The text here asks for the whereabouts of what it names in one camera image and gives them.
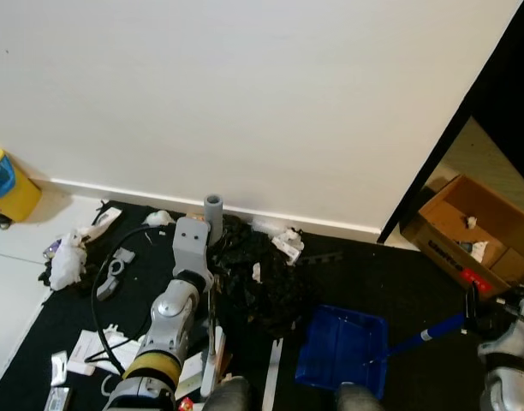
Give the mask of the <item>blue plastic dustpan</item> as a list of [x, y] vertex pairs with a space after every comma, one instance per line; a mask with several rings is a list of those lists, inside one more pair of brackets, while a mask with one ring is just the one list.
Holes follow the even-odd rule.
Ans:
[[390, 357], [464, 328], [465, 313], [457, 313], [397, 345], [388, 344], [388, 324], [382, 317], [320, 305], [314, 309], [301, 345], [295, 371], [298, 384], [336, 390], [344, 383], [367, 388], [382, 399]]

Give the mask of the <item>white floor strip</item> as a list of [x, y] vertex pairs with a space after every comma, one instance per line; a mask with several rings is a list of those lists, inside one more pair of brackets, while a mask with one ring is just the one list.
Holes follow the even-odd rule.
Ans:
[[279, 364], [283, 352], [283, 339], [273, 342], [270, 357], [267, 361], [265, 388], [262, 390], [262, 401], [259, 411], [273, 411], [275, 395], [277, 394], [277, 381], [279, 376]]

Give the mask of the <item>brown cardboard box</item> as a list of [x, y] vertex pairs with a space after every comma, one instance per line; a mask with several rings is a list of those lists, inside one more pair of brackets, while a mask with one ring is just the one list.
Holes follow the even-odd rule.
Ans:
[[[465, 229], [465, 216], [476, 216], [477, 227]], [[464, 289], [477, 283], [482, 299], [524, 286], [524, 211], [469, 177], [445, 184], [402, 235]], [[477, 241], [489, 242], [482, 263], [468, 254], [468, 243]]]

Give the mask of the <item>grey robot leg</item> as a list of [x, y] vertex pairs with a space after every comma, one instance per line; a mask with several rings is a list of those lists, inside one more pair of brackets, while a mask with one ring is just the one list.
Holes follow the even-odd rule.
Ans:
[[355, 383], [343, 383], [334, 391], [336, 411], [384, 411], [383, 404], [367, 389]]
[[245, 377], [227, 378], [212, 389], [200, 411], [249, 411], [252, 406], [251, 389]]

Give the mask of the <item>white printed wrapper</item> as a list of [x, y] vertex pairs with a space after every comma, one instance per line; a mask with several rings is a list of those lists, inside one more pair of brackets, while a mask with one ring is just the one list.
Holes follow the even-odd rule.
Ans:
[[302, 241], [301, 232], [297, 229], [289, 228], [281, 232], [281, 234], [274, 235], [271, 242], [287, 257], [287, 264], [295, 265], [300, 259], [302, 251], [305, 249], [304, 241]]

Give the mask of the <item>grey robot left leg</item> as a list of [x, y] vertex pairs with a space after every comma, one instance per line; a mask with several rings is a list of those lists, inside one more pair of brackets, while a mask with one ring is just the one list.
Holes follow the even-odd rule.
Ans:
[[212, 389], [200, 411], [249, 411], [252, 406], [251, 389], [245, 377], [227, 378]]

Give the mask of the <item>small white crumpled tissue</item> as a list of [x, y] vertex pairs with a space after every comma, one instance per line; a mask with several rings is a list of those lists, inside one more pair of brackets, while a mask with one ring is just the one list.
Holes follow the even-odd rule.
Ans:
[[175, 219], [164, 209], [152, 212], [152, 214], [147, 215], [144, 220], [144, 224], [148, 227], [163, 227], [172, 223], [175, 223]]

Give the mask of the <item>white baseboard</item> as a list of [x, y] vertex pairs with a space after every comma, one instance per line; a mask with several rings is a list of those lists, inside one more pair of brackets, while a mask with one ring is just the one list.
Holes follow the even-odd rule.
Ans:
[[[42, 187], [68, 194], [98, 197], [98, 199], [102, 200], [116, 200], [116, 202], [138, 206], [151, 206], [158, 209], [167, 209], [167, 211], [184, 212], [184, 214], [194, 214], [202, 211], [202, 200], [148, 194], [134, 191], [133, 189], [100, 187], [100, 185], [68, 181], [58, 179], [58, 177], [36, 177], [34, 181], [42, 185]], [[243, 208], [230, 204], [223, 205], [223, 210], [226, 214], [237, 215], [246, 220], [254, 220], [254, 222], [265, 224], [265, 226], [301, 229], [309, 232], [309, 234], [336, 236], [336, 238], [352, 241], [375, 242], [382, 234], [382, 230], [379, 228], [361, 226], [361, 224], [330, 222], [330, 220], [278, 214], [278, 212], [273, 211], [259, 211], [259, 209]]]

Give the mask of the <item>white flat packet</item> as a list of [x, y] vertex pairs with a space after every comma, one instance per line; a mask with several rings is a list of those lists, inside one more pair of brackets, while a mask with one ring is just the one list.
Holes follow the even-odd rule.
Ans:
[[90, 226], [80, 228], [78, 234], [85, 241], [98, 239], [99, 236], [105, 234], [105, 232], [112, 227], [112, 224], [121, 216], [121, 214], [121, 209], [115, 207], [106, 208], [104, 211], [101, 211], [100, 214], [95, 216], [93, 223], [91, 223]]

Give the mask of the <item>white paper scraps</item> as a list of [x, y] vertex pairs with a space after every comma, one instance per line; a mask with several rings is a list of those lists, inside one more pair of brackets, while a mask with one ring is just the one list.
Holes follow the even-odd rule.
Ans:
[[[117, 329], [117, 325], [109, 325], [103, 330], [108, 345], [112, 348], [122, 369], [128, 368], [140, 349], [140, 341], [137, 337], [128, 337]], [[68, 356], [66, 369], [68, 372], [81, 373], [90, 376], [95, 367], [104, 369], [106, 372], [120, 375], [116, 367], [106, 360], [103, 345], [97, 332], [82, 331], [77, 343]]]

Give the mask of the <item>large white crumpled tissue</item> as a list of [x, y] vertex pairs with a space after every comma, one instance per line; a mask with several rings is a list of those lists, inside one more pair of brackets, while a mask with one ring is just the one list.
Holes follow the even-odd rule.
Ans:
[[53, 259], [51, 259], [51, 274], [48, 277], [48, 286], [54, 291], [66, 289], [80, 281], [81, 273], [85, 270], [86, 249], [85, 236], [78, 230], [63, 235], [60, 239]]

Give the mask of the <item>small silver foil packet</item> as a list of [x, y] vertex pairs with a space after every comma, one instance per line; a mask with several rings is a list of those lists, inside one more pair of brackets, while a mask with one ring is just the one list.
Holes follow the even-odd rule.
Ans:
[[68, 376], [68, 352], [59, 351], [51, 356], [51, 387], [63, 386]]

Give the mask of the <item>yellow and blue toy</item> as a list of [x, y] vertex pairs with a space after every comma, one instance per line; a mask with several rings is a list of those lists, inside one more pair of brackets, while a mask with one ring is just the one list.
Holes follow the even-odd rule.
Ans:
[[0, 229], [26, 222], [40, 197], [42, 189], [0, 148]]

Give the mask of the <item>black door frame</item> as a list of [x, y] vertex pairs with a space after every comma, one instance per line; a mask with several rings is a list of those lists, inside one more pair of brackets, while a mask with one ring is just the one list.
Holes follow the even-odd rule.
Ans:
[[488, 97], [491, 87], [498, 78], [506, 71], [506, 63], [521, 48], [521, 36], [523, 36], [523, 19], [524, 19], [524, 0], [519, 3], [511, 21], [502, 37], [498, 40], [493, 52], [486, 60], [485, 66], [480, 70], [478, 77], [474, 80], [472, 86], [464, 95], [459, 103], [453, 117], [450, 118], [449, 124], [443, 130], [441, 137], [438, 138], [437, 144], [433, 146], [429, 157], [422, 164], [422, 167], [416, 173], [415, 178], [411, 181], [409, 188], [396, 209], [384, 224], [382, 231], [375, 240], [376, 244], [384, 244], [389, 235], [398, 228], [399, 223], [407, 212], [414, 207], [416, 197], [422, 191], [426, 182], [429, 182], [432, 172], [441, 164], [443, 157], [449, 151], [450, 146], [454, 144], [458, 134], [464, 128], [466, 122], [471, 116], [471, 110], [476, 109]]

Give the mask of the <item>grey plastic bracket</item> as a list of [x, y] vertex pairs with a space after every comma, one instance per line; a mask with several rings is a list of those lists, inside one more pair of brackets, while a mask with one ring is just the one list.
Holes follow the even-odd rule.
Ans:
[[133, 259], [135, 259], [135, 253], [128, 249], [117, 249], [112, 254], [105, 270], [106, 279], [95, 290], [95, 297], [98, 301], [106, 301], [106, 299], [113, 297], [118, 286], [120, 286], [120, 275]]

